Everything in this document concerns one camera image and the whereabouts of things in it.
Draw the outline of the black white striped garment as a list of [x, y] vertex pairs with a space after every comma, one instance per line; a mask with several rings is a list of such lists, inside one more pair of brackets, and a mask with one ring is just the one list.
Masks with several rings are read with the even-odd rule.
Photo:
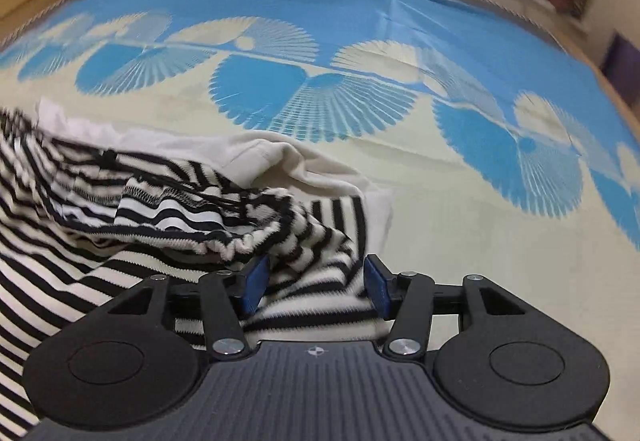
[[249, 341], [378, 339], [362, 263], [393, 200], [357, 170], [273, 132], [186, 137], [1, 113], [1, 435], [37, 424], [30, 351], [152, 275], [194, 283], [252, 257], [268, 287]]

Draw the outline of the blue patterned bed sheet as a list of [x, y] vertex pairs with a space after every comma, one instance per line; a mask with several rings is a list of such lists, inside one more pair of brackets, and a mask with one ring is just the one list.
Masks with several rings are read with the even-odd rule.
[[1, 53], [58, 131], [219, 162], [291, 140], [394, 196], [381, 256], [639, 351], [639, 148], [582, 62], [456, 0], [71, 0]]

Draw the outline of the purple box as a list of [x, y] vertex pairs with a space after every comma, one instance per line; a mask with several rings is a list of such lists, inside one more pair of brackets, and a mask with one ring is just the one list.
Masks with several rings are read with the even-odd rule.
[[639, 49], [623, 35], [616, 33], [608, 47], [601, 71], [629, 106], [634, 106], [639, 99], [639, 64]]

